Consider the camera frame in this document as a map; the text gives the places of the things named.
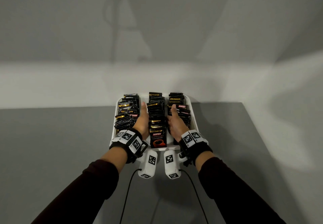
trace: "black sleeve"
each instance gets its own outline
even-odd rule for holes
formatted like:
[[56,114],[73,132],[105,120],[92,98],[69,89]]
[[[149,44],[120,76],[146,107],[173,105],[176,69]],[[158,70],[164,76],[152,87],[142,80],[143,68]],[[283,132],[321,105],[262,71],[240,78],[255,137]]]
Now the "black sleeve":
[[210,158],[202,165],[199,179],[206,194],[215,200],[227,224],[285,223],[219,158]]
[[113,164],[100,159],[92,162],[32,223],[93,223],[118,180]]

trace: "person's right hand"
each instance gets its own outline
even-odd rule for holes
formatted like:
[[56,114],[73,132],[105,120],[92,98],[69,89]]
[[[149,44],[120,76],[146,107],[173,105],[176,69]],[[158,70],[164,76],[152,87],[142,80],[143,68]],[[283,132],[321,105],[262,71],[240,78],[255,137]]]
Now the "person's right hand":
[[189,128],[185,125],[184,121],[178,116],[176,110],[176,104],[172,105],[172,116],[168,117],[168,125],[169,130],[171,131],[171,135],[175,138],[177,142],[182,139],[182,135],[189,131]]

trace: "finger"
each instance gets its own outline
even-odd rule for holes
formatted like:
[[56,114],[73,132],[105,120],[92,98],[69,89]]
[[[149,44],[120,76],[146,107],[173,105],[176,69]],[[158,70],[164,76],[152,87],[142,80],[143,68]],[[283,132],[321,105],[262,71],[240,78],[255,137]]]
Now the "finger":
[[140,116],[148,116],[147,106],[146,106],[145,102],[141,103]]
[[172,105],[171,112],[172,112],[173,117],[178,117],[178,113],[177,113],[177,110],[176,110],[176,104]]

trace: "stack of coffee sachets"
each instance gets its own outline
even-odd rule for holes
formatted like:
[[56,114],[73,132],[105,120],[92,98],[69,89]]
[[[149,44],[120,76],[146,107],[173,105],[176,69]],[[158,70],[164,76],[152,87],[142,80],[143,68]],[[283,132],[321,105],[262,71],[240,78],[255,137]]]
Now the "stack of coffee sachets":
[[115,116],[114,124],[117,132],[129,127],[133,127],[140,115],[139,95],[124,94],[120,102],[118,102],[118,115]]
[[149,113],[150,146],[151,148],[166,147],[165,98],[162,93],[149,92],[147,109]]
[[[169,102],[167,104],[167,114],[172,116],[172,105],[176,104],[176,110],[178,116],[184,121],[185,125],[191,129],[191,111],[188,110],[188,106],[185,105],[185,97],[183,93],[171,92],[169,94]],[[178,145],[178,142],[174,139],[174,145]]]

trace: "hand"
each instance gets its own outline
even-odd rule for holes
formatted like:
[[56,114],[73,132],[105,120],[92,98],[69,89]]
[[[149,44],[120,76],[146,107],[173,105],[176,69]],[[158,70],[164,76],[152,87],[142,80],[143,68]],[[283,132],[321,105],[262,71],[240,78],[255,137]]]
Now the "hand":
[[176,104],[172,105],[172,116],[168,116],[168,125],[171,135],[175,138],[177,142],[182,139],[182,135],[189,131],[189,128],[185,125],[184,121],[178,116],[176,110]]
[[139,131],[139,133],[142,135],[143,140],[146,140],[147,137],[149,136],[148,122],[149,122],[149,114],[147,113],[147,107],[146,107],[146,104],[142,102],[141,109],[140,109],[140,116],[137,119],[133,128]]

